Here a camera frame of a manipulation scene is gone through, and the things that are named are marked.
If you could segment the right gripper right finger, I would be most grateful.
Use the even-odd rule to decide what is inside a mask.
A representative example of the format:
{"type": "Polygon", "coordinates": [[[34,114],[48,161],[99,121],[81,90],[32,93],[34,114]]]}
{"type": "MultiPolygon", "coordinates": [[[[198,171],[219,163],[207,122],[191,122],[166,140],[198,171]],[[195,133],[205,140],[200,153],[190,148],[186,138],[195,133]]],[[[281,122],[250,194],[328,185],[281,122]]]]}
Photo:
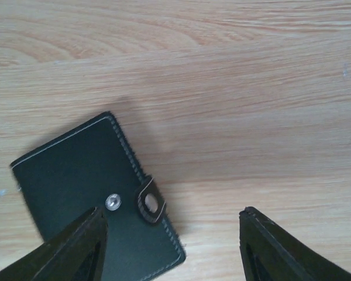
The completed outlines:
{"type": "Polygon", "coordinates": [[[351,280],[351,273],[316,253],[254,207],[239,213],[246,280],[351,280]]]}

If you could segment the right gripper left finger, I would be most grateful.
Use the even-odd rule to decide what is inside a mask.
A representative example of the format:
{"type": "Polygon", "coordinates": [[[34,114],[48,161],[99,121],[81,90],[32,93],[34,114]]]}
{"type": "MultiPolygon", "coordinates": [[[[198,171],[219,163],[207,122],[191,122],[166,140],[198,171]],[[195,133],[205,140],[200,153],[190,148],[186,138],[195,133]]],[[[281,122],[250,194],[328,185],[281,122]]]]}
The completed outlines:
{"type": "Polygon", "coordinates": [[[59,234],[0,271],[0,280],[101,280],[108,223],[92,207],[59,234]]]}

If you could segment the black leather card holder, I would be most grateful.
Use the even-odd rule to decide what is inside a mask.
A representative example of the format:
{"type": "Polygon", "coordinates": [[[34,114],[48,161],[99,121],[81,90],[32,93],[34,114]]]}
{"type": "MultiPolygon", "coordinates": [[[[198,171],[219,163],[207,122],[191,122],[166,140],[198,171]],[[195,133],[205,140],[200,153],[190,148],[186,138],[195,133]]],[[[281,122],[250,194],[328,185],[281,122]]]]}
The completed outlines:
{"type": "Polygon", "coordinates": [[[111,112],[103,112],[11,163],[44,240],[92,207],[108,222],[103,280],[153,280],[186,255],[147,175],[111,112]]]}

